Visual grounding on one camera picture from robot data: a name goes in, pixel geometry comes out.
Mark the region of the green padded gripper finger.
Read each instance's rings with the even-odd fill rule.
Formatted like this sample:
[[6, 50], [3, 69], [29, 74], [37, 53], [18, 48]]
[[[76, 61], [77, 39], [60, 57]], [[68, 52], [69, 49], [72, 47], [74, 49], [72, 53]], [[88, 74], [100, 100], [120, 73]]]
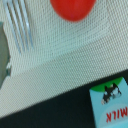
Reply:
[[0, 21], [0, 88], [5, 78], [11, 75], [11, 67], [7, 67], [11, 56], [3, 25], [4, 23]]

